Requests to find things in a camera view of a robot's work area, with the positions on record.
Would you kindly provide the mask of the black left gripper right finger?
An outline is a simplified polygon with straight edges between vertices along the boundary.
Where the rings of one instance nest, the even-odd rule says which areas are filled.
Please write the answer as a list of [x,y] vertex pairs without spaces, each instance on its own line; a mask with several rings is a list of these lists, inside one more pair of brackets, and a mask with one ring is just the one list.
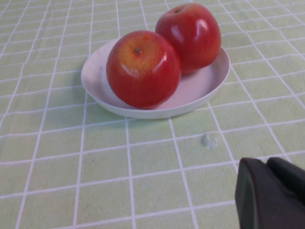
[[282,184],[292,191],[296,195],[297,199],[304,205],[305,171],[279,157],[269,158],[266,164]]

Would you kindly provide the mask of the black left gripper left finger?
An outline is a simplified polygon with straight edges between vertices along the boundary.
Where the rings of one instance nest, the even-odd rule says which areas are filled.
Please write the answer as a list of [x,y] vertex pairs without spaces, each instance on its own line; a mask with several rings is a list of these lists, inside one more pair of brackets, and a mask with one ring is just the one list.
[[242,229],[305,227],[305,205],[256,158],[244,157],[239,162],[235,204]]

